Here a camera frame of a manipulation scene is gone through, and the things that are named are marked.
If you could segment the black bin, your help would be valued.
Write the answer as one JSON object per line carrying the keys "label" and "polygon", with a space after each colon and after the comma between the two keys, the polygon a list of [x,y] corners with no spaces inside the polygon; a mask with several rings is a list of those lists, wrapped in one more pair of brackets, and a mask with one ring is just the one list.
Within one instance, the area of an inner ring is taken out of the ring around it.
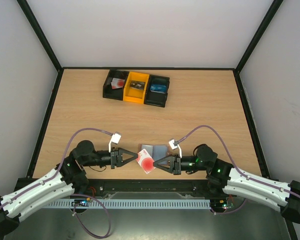
{"label": "black bin", "polygon": [[114,69],[109,70],[103,84],[102,97],[122,101],[128,75],[128,71]]}
{"label": "black bin", "polygon": [[144,104],[164,108],[168,98],[170,78],[159,75],[149,75]]}

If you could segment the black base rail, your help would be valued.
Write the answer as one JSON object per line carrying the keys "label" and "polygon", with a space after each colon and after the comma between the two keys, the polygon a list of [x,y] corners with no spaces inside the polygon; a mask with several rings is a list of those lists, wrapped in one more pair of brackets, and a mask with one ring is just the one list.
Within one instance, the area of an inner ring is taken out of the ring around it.
{"label": "black base rail", "polygon": [[200,179],[94,179],[74,176],[76,194],[105,197],[114,193],[178,193],[192,197],[216,199],[226,197],[220,190],[212,190],[208,180]]}

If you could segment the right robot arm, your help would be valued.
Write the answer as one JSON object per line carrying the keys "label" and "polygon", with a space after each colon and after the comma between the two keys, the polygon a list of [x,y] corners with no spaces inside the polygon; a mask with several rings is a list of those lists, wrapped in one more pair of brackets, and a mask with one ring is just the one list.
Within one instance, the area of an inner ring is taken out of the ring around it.
{"label": "right robot arm", "polygon": [[173,175],[206,172],[208,191],[214,195],[235,195],[280,212],[288,221],[300,224],[300,182],[280,182],[248,173],[218,158],[208,145],[195,148],[192,156],[170,154],[153,163]]}

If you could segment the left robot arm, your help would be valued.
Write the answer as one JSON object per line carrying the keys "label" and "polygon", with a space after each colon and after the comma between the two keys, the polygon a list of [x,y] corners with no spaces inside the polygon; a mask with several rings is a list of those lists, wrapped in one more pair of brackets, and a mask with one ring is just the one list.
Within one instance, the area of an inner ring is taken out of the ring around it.
{"label": "left robot arm", "polygon": [[124,148],[95,150],[83,140],[62,163],[19,190],[0,196],[0,238],[13,232],[31,214],[49,203],[73,194],[84,194],[89,186],[85,167],[122,167],[138,154]]}

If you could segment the grey VIP card in bin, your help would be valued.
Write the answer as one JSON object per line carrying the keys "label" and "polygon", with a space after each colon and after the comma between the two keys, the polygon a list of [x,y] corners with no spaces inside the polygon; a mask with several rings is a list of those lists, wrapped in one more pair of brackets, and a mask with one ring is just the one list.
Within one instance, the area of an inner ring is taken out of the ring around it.
{"label": "grey VIP card in bin", "polygon": [[146,83],[143,81],[132,80],[130,82],[130,87],[137,90],[144,90]]}

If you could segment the yellow middle bin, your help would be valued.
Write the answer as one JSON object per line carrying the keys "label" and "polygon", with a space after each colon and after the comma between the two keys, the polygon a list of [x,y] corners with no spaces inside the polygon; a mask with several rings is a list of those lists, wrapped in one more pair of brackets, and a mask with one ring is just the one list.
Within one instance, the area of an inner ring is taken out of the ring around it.
{"label": "yellow middle bin", "polygon": [[130,71],[123,90],[123,101],[143,104],[150,75]]}

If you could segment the black right bin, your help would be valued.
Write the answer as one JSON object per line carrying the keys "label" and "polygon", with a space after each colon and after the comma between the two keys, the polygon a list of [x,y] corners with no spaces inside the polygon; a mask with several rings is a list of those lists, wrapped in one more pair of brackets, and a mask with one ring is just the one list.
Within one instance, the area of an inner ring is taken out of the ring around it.
{"label": "black right bin", "polygon": [[170,78],[159,75],[149,75],[144,104],[164,108],[168,98]]}

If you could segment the blue VIP card in bin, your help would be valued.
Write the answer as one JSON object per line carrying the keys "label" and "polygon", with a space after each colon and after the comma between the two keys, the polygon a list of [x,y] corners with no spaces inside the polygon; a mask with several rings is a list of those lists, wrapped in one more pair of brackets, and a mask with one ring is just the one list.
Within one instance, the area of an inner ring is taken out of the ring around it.
{"label": "blue VIP card in bin", "polygon": [[155,93],[165,93],[167,90],[167,86],[166,85],[162,85],[162,84],[152,84],[150,86],[150,91],[151,92],[155,92]]}

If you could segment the black left bin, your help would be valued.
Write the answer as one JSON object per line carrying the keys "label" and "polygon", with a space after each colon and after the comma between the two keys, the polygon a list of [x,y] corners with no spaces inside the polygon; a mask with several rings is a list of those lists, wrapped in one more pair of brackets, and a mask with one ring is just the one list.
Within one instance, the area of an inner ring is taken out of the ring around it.
{"label": "black left bin", "polygon": [[128,75],[128,71],[114,69],[109,70],[103,84],[102,97],[122,101]]}

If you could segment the black enclosure frame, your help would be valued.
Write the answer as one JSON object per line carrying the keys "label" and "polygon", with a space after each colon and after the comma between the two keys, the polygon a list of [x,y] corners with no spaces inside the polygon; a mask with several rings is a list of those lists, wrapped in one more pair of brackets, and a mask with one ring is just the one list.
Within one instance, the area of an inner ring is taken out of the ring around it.
{"label": "black enclosure frame", "polygon": [[[46,130],[48,127],[48,122],[50,120],[53,106],[55,104],[55,100],[57,97],[57,93],[60,87],[60,83],[62,80],[62,75],[65,70],[73,69],[72,67],[62,67],[59,63],[47,37],[45,36],[39,22],[37,21],[37,18],[35,17],[35,14],[33,13],[29,3],[26,0],[19,0],[17,2],[23,11],[25,17],[27,18],[28,22],[30,23],[32,29],[34,30],[37,38],[39,39],[41,45],[43,46],[44,50],[46,51],[48,57],[50,58],[52,64],[57,70],[57,77],[52,89],[52,94],[47,106],[47,110],[44,115],[43,123],[38,135],[38,139],[34,148],[34,152],[27,170],[26,177],[19,178],[17,180],[15,189],[19,190],[22,187],[25,187],[26,184],[32,183],[35,179],[32,178],[34,174],[34,170],[36,167],[36,164],[38,162],[39,153],[43,144],[44,136],[46,134]],[[252,143],[254,146],[254,150],[256,153],[257,161],[259,168],[261,170],[261,175],[265,178],[270,178],[270,172],[264,157],[264,153],[261,147],[261,143],[259,140],[259,136],[257,134],[255,121],[253,120],[252,111],[249,107],[248,98],[246,96],[243,83],[240,77],[240,73],[243,70],[245,64],[249,60],[250,56],[252,55],[254,49],[256,48],[257,44],[259,43],[260,39],[262,38],[264,32],[270,25],[272,19],[274,18],[275,14],[279,10],[280,6],[282,5],[282,0],[274,0],[267,13],[265,14],[264,18],[262,19],[257,31],[255,32],[252,40],[250,41],[247,49],[245,50],[242,58],[240,59],[237,67],[235,68],[227,68],[227,67],[133,67],[133,70],[172,70],[172,71],[231,71],[234,75],[234,79],[236,82],[238,94],[240,96],[241,104],[243,107],[243,111],[245,114],[245,118],[247,121],[247,125],[249,128],[250,136],[252,139]]]}

